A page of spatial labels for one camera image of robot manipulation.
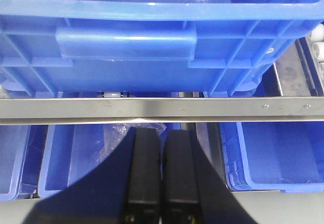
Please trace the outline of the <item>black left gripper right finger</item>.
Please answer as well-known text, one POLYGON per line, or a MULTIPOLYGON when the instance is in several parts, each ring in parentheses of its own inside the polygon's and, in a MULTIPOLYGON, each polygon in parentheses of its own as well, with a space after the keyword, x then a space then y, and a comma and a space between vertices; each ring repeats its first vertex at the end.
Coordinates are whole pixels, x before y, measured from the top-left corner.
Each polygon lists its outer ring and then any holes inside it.
POLYGON ((168 133, 163 156, 163 223, 256 223, 225 186, 197 136, 168 133))

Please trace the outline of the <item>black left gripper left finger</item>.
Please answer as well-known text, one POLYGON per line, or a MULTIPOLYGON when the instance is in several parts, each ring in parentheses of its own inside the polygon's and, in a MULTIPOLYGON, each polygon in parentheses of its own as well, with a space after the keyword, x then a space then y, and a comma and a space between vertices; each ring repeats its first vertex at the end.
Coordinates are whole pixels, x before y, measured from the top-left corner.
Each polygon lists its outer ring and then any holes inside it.
POLYGON ((131 128, 94 170, 36 203, 23 223, 158 223, 160 137, 131 128))

